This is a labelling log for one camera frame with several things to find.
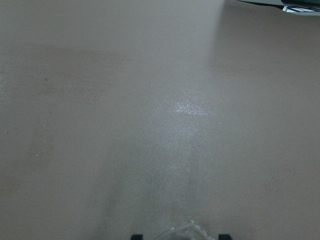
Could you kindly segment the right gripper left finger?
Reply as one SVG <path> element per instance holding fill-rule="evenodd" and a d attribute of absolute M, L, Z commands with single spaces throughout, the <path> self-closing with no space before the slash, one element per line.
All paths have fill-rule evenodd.
<path fill-rule="evenodd" d="M 144 239 L 143 234 L 133 234 L 133 235 L 130 237 L 130 240 L 143 240 L 143 239 Z"/>

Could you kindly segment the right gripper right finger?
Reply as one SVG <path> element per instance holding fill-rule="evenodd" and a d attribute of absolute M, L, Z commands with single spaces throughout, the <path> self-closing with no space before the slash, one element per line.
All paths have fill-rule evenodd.
<path fill-rule="evenodd" d="M 218 240 L 230 240 L 230 235 L 229 234 L 219 234 L 218 235 Z"/>

